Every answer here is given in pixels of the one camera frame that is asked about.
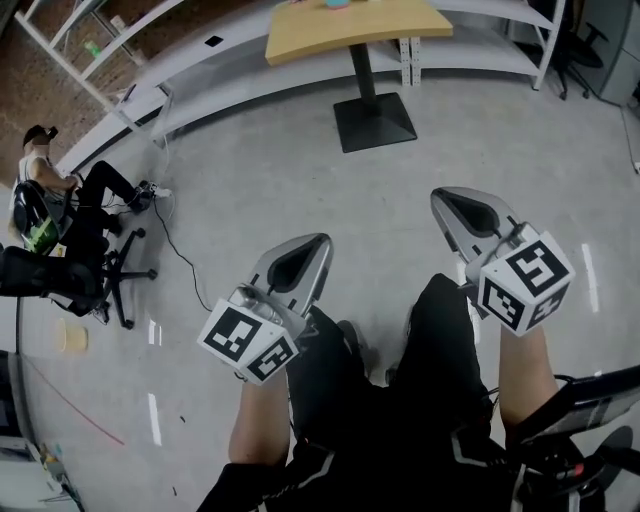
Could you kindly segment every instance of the gray floor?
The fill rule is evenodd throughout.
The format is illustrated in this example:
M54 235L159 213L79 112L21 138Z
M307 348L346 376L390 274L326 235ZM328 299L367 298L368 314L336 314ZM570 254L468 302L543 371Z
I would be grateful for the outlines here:
M235 109L172 140L166 171L162 158L131 137L106 159L132 179L149 173L175 191L173 241L196 264L209 304L226 297L263 251L296 235L329 233L335 257L319 305L336 320L360 324L380 350L381 369L398 357L405 315L430 276L457 275L430 212L431 190L461 185L497 194L551 231L575 266L577 278L564 310L546 324L547 337L557 373L590 375L640 362L640 182L619 109L586 101L575 89L562 102L556 89L535 92L495 75L436 76L417 89L384 80L379 91L400 91L419 140L344 155L331 105L356 91L350 80L335 81ZM170 201L161 210L167 216ZM153 213L128 222L149 233L130 267L160 272L125 293L135 330L86 318L88 352L60 354L51 333L65 315L36 299L25 301L23 327L31 361L124 446L32 369L31 410L40 438L59 445L89 511L191 511L226 461L240 382L195 344L207 312ZM582 244L593 256L597 313ZM149 343L150 320L162 326L161 346L159 328ZM483 322L477 341L483 378L493 387L497 323ZM157 398L162 446L152 438L149 393ZM640 412L616 425L622 423L640 425ZM577 442L592 449L614 426ZM623 475L609 492L609 510L632 510L639 496L638 481Z

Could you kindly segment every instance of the table pole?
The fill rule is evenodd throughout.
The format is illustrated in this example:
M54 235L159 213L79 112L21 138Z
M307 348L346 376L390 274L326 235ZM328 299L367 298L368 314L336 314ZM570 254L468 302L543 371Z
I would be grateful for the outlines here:
M398 93L376 95L367 45L354 44L349 51L360 97L333 106L342 151L351 153L416 140L418 136Z
M349 46L353 67L356 71L358 88L362 102L373 110L379 110L376 98L376 88L373 83L373 72L371 71L371 61L369 60L369 50L366 43Z

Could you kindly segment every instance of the black chair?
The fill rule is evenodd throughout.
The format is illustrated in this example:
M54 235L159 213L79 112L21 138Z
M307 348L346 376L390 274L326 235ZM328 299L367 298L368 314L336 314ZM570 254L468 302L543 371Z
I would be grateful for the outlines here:
M552 64L555 70L558 72L560 83L562 83L562 92L560 93L560 99L567 99L567 79L566 75L573 78L582 87L582 97L588 98L590 94L589 85L586 80L582 78L582 75L571 65L574 62L585 66L587 68L601 68L604 66L602 59L593 49L593 42L601 37L605 41L609 41L607 37L600 32L591 23L587 23L590 29L589 35L586 41L580 39L575 32L566 31L563 33L562 27L558 34L558 42L552 57Z
M16 187L14 221L25 247L0 246L0 296L48 297L61 308L84 316L95 311L109 321L107 301L113 295L120 324L133 328L124 316L120 283L129 279L155 279L158 273L123 272L133 240L145 236L133 231L122 250L111 251L102 231L70 211L71 193L55 204L32 181ZM67 246L64 258L47 256L57 243Z
M109 295L113 295L120 324L133 328L124 316L120 283L128 279L155 279L158 273L123 272L134 238L143 238L144 229L133 231L121 251L84 262L31 253L19 247L0 250L0 296L46 297L77 316L96 311L103 322L109 321Z
M531 5L548 19L553 18L555 0L534 0ZM560 99L562 100L567 99L566 75L569 75L584 89L582 92L582 96L584 98L589 97L589 85L585 79L582 78L580 73L578 73L578 71L572 66L572 64L577 62L578 64L588 68L601 68L604 64L602 59L593 49L593 43L598 37L601 37L607 42L609 41L602 32L590 23L587 23L587 26L590 29L589 35L587 36L587 39L583 41L572 30L573 24L573 1L567 0L562 15L562 21L560 23L560 29L558 31L558 38L556 39L556 45L551 57L551 65L558 72L558 77L562 84L562 92L560 93Z

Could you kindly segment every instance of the white shelf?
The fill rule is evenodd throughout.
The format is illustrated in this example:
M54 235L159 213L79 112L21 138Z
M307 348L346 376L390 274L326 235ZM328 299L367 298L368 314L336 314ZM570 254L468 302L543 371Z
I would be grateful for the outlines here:
M129 39L135 36L138 32L140 32L147 25L153 23L160 16L162 16L167 11L170 11L175 6L181 4L184 0L164 0L160 5L157 5L153 9L151 9L147 14L145 14L142 18L140 18L136 23L127 28L122 34L116 37L113 41L109 43L109 45L102 50L100 55L94 59L94 61L87 66L82 72L83 80L89 78L89 76L100 67L104 62L113 55L113 53L120 48L123 44L125 44Z
M429 0L439 11L485 14L551 29L553 23L524 0Z
M391 44L368 46L374 72L401 69L400 55ZM355 74L346 48L275 67L267 63L265 50L266 37L178 75L171 83L173 104L166 116L158 118L152 136L161 137L210 114L267 94Z
M166 101L167 97L159 89L152 89L143 98L129 99L121 109L129 119L138 121L161 108ZM70 173L126 129L127 125L117 116L107 114L62 157L56 167L65 174Z
M422 39L422 69L486 69L537 76L538 68L513 42L489 29L456 25L453 37Z
M170 46L140 68L134 80L133 95L142 94L210 57L268 35L271 10L281 1L263 0L250 4ZM214 36L220 37L222 42L212 48L205 42Z
M67 21L64 22L58 33L53 37L49 46L51 48L55 48L58 46L58 43L62 40L62 38L66 35L69 30L75 27L76 23L78 23L85 15L89 14L93 9L98 7L100 4L104 3L105 0L84 0L77 9L75 9L71 16L67 18Z

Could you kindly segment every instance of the black pants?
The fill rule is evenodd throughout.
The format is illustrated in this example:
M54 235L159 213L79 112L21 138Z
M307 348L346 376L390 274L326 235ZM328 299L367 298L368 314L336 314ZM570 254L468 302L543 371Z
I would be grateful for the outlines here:
M82 188L78 190L79 208L77 214L82 219L88 219L100 229L113 226L113 219L102 209L105 191L110 190L124 204L134 200L136 191L122 175L107 162L97 162L89 171Z
M437 274L420 295L388 388L368 381L331 319L317 308L312 314L319 334L303 339L301 355L287 366L297 437L332 448L385 415L409 422L437 418L450 429L477 425L489 434L491 401L480 379L466 298L453 281Z
M73 223L60 241L67 247L67 258L102 263L102 255L109 247L102 232L117 224L117 220L102 209L106 190L111 190L124 204L136 196L133 186L118 171L107 162L97 162L77 192L79 201L72 213Z

